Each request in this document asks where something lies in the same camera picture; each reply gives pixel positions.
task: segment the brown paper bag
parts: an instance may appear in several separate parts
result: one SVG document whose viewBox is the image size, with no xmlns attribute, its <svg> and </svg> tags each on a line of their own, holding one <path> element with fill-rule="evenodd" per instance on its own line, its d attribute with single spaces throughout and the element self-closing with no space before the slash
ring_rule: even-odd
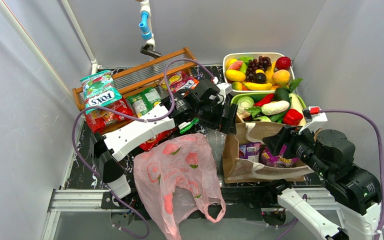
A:
<svg viewBox="0 0 384 240">
<path fill-rule="evenodd" d="M 278 179 L 286 179 L 290 182 L 304 181 L 304 175 L 313 171 L 300 160 L 292 168 L 270 167 L 261 163 L 252 162 L 248 159 L 239 158 L 239 146 L 249 143 L 248 139 L 262 140 L 277 134 L 284 124 L 275 122 L 253 122 L 255 124 L 251 131 L 247 130 L 249 123 L 237 123 L 236 135 L 227 135 L 223 151 L 224 181 L 227 184 L 243 182 L 261 182 Z"/>
</svg>

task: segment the white radish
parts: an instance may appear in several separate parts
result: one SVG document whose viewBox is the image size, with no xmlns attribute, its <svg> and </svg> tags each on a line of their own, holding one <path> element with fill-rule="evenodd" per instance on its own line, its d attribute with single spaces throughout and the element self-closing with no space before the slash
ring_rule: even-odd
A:
<svg viewBox="0 0 384 240">
<path fill-rule="evenodd" d="M 292 99 L 290 100 L 290 108 L 297 110 L 300 114 L 303 114 L 303 105 L 301 104 L 300 100 L 298 99 L 298 96 L 295 93 L 289 93 L 289 97 Z M 304 126 L 306 124 L 306 119 L 303 117 L 301 121 L 299 121 L 298 126 Z"/>
<path fill-rule="evenodd" d="M 287 101 L 275 101 L 271 103 L 264 104 L 261 107 L 261 112 L 264 115 L 270 116 L 275 114 L 280 114 L 281 112 L 285 111 L 289 108 L 289 102 Z"/>
</svg>

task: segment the cabbage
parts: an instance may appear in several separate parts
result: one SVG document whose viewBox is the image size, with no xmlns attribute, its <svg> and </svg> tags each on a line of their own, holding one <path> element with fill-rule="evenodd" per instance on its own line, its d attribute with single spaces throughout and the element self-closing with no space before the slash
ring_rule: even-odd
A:
<svg viewBox="0 0 384 240">
<path fill-rule="evenodd" d="M 254 100 L 249 96 L 243 96 L 237 101 L 237 113 L 241 115 L 245 112 L 245 109 L 249 109 L 254 106 Z"/>
</svg>

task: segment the paper bag handle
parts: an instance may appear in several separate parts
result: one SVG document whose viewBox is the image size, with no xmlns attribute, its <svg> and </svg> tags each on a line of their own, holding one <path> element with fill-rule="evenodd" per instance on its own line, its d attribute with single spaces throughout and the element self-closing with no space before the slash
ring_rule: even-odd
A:
<svg viewBox="0 0 384 240">
<path fill-rule="evenodd" d="M 256 179 L 265 179 L 265 180 L 278 180 L 278 179 L 293 179 L 301 177 L 306 174 L 310 174 L 313 171 L 309 167 L 303 167 L 302 169 L 294 172 L 283 173 L 281 175 L 265 175 L 257 173 L 258 170 L 263 169 L 265 166 L 261 163 L 254 162 L 252 165 L 252 176 Z"/>
<path fill-rule="evenodd" d="M 245 127 L 246 127 L 245 138 L 246 138 L 246 140 L 250 141 L 251 143 L 264 144 L 262 140 L 250 137 L 250 132 L 255 126 L 256 126 L 255 122 L 245 123 Z"/>
</svg>

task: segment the blue pipe fitting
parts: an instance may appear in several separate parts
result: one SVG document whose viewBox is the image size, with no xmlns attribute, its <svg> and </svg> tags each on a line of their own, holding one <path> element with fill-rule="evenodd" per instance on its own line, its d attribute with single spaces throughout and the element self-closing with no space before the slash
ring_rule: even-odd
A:
<svg viewBox="0 0 384 240">
<path fill-rule="evenodd" d="M 141 17 L 142 21 L 139 23 L 139 28 L 142 31 L 142 39 L 150 40 L 152 38 L 152 32 L 148 28 L 149 14 L 146 11 L 143 11 Z"/>
</svg>

